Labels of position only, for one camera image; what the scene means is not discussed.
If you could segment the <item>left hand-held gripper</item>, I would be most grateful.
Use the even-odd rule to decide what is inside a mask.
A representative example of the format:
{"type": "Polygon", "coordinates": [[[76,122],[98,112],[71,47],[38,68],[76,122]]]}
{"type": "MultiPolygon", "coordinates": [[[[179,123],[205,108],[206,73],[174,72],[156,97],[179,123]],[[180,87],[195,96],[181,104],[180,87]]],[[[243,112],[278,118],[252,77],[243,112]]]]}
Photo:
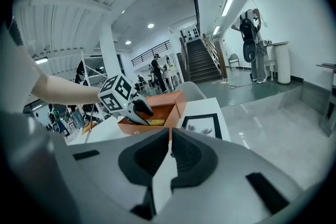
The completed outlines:
{"type": "Polygon", "coordinates": [[[138,97],[134,84],[121,73],[108,78],[98,93],[100,102],[114,118],[123,116],[135,125],[149,126],[148,121],[141,117],[153,116],[154,113],[146,100],[138,97]]]}

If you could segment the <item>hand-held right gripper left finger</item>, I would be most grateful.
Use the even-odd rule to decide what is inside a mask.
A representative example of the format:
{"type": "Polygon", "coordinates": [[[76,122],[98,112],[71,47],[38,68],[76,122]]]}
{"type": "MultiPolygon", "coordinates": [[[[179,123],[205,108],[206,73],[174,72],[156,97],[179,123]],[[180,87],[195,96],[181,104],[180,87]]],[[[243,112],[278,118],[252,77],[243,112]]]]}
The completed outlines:
{"type": "Polygon", "coordinates": [[[84,174],[123,209],[151,220],[156,215],[153,177],[169,149],[169,129],[70,146],[84,174]]]}

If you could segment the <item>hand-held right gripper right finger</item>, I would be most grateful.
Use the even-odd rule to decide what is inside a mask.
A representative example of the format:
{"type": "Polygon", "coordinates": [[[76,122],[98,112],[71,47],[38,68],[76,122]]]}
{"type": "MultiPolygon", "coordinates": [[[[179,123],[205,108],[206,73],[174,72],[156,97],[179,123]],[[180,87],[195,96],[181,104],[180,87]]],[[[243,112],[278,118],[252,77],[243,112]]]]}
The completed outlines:
{"type": "Polygon", "coordinates": [[[286,207],[302,188],[257,153],[184,129],[172,130],[178,175],[158,224],[256,224],[286,207]]]}

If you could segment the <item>orange box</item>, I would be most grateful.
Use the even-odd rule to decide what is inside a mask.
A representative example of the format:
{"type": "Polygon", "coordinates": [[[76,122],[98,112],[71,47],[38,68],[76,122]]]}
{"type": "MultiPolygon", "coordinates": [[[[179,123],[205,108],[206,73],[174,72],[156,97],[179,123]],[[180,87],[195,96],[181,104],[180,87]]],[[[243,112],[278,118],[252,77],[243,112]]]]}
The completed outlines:
{"type": "Polygon", "coordinates": [[[184,109],[187,104],[184,92],[176,91],[146,97],[145,99],[147,103],[151,106],[154,115],[148,116],[143,112],[141,112],[140,115],[146,120],[165,120],[164,125],[135,125],[133,123],[130,123],[127,119],[122,119],[118,122],[119,128],[124,134],[128,135],[136,135],[149,131],[157,131],[162,128],[169,128],[171,139],[171,128],[177,127],[178,121],[183,115],[184,109]]]}

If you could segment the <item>person's left forearm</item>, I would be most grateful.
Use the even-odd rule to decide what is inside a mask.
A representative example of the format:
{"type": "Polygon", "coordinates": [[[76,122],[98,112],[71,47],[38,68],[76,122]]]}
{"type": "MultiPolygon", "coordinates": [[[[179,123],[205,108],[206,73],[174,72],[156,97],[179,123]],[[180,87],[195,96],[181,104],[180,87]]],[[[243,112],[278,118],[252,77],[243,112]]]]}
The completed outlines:
{"type": "Polygon", "coordinates": [[[31,92],[45,102],[78,105],[100,102],[99,91],[100,89],[96,87],[82,86],[60,77],[42,73],[31,92]]]}

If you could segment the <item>white dressing table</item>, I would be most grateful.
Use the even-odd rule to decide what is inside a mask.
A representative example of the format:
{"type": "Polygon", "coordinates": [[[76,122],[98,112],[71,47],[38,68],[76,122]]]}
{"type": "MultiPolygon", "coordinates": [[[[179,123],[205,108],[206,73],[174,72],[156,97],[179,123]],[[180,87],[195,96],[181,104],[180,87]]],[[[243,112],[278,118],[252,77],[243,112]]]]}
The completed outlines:
{"type": "Polygon", "coordinates": [[[180,84],[179,72],[177,69],[168,70],[161,74],[163,80],[168,82],[171,88],[176,88],[180,84]]]}

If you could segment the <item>grey upholstered chair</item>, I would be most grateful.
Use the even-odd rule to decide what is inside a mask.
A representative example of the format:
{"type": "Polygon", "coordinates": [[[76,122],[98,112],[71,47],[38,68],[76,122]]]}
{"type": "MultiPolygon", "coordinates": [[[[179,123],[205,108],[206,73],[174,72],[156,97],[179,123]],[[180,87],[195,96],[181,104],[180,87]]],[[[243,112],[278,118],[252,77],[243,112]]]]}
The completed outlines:
{"type": "Polygon", "coordinates": [[[175,91],[183,91],[187,102],[207,99],[199,87],[191,81],[179,84],[175,91]]]}

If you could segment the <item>black balcony railing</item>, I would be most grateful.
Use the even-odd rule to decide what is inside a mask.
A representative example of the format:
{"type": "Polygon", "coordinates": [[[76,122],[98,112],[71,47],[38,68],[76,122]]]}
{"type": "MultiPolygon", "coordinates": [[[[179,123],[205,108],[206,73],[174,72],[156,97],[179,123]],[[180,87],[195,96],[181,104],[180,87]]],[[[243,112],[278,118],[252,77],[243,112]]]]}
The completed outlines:
{"type": "Polygon", "coordinates": [[[137,57],[133,58],[131,60],[133,66],[137,66],[143,62],[145,62],[148,59],[151,59],[154,57],[155,54],[160,54],[164,51],[167,51],[172,48],[170,40],[167,40],[163,43],[158,44],[157,46],[145,51],[144,53],[138,55],[137,57]]]}

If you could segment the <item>dark wooden staircase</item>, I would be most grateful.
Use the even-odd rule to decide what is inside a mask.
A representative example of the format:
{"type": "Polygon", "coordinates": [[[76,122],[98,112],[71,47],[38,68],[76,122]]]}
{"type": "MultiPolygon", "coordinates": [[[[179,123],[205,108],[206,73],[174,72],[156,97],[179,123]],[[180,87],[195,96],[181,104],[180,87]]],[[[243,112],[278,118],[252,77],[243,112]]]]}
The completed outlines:
{"type": "Polygon", "coordinates": [[[222,80],[221,64],[216,49],[204,44],[204,41],[190,35],[181,34],[181,52],[177,54],[185,81],[201,83],[222,80]]]}

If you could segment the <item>grey metal-legged chair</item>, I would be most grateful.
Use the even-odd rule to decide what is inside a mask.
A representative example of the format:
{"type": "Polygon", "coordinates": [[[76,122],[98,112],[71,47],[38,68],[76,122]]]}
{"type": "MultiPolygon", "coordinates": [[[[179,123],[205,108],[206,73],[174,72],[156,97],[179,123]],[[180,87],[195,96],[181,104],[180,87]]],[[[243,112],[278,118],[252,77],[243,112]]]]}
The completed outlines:
{"type": "Polygon", "coordinates": [[[238,64],[238,69],[241,68],[239,57],[236,54],[231,54],[228,58],[229,68],[230,71],[233,70],[233,68],[236,68],[236,64],[238,64]]]}

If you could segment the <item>white stool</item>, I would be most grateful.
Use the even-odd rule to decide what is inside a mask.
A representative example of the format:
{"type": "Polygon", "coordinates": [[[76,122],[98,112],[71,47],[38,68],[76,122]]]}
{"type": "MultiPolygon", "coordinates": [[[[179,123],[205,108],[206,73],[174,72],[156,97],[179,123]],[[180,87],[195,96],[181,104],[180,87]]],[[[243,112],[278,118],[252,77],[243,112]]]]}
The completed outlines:
{"type": "Polygon", "coordinates": [[[264,62],[265,75],[267,78],[271,77],[271,81],[274,80],[276,63],[276,60],[266,60],[264,62]]]}

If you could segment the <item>white rounded counter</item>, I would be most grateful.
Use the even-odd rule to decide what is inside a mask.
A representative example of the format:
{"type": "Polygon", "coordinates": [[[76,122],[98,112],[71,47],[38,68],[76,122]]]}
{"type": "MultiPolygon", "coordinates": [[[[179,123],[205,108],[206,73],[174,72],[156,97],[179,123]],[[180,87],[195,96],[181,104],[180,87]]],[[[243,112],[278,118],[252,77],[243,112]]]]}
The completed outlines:
{"type": "Polygon", "coordinates": [[[266,60],[276,60],[275,76],[279,84],[289,84],[291,82],[290,58],[288,50],[288,41],[274,44],[266,44],[266,60]]]}

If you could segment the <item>grey metal cabinet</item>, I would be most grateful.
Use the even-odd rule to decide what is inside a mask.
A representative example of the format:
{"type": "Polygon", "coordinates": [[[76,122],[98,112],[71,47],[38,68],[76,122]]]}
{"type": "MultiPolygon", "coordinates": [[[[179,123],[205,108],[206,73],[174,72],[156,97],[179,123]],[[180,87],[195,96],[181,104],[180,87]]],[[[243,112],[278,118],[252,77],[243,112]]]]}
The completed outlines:
{"type": "Polygon", "coordinates": [[[329,99],[324,113],[319,120],[320,129],[322,129],[326,136],[329,137],[336,125],[336,64],[322,63],[317,66],[331,69],[333,71],[333,80],[329,99]]]}

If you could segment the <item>person's light sleeve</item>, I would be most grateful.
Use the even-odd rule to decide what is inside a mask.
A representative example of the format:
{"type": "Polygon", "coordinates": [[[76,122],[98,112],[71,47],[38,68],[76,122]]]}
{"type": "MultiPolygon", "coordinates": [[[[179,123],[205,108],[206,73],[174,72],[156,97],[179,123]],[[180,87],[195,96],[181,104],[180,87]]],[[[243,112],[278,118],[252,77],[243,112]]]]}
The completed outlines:
{"type": "Polygon", "coordinates": [[[40,77],[24,46],[17,45],[5,24],[0,27],[0,112],[21,113],[40,77]]]}

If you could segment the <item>black picture frame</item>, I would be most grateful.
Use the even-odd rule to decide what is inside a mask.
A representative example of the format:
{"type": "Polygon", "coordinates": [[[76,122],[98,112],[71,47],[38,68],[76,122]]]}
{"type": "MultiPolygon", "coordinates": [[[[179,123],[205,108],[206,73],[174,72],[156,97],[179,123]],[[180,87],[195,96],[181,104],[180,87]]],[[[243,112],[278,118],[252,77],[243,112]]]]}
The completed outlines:
{"type": "Polygon", "coordinates": [[[186,116],[181,128],[208,137],[222,139],[219,119],[216,113],[186,116]]]}

